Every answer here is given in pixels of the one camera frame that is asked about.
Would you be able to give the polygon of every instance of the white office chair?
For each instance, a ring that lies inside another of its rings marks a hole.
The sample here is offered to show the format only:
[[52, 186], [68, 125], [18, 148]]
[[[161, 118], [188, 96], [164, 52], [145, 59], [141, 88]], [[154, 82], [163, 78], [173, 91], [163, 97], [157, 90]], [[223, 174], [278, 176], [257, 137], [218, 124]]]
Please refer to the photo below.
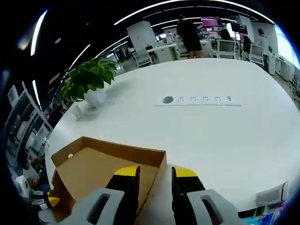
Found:
[[187, 52], [187, 49], [185, 48], [184, 44], [180, 40], [176, 40], [176, 52], [177, 52], [177, 58], [179, 60], [181, 59], [187, 59], [189, 57], [189, 54]]
[[146, 65], [152, 65], [153, 64], [153, 60], [152, 58], [149, 56], [148, 52], [146, 49], [142, 49], [139, 51], [136, 51], [134, 53], [132, 53], [137, 66], [138, 67], [142, 67], [142, 66], [146, 66]]
[[263, 47], [251, 43], [249, 55], [246, 56], [246, 60], [263, 66]]
[[217, 51], [212, 51], [215, 58], [236, 59], [235, 41], [217, 40]]

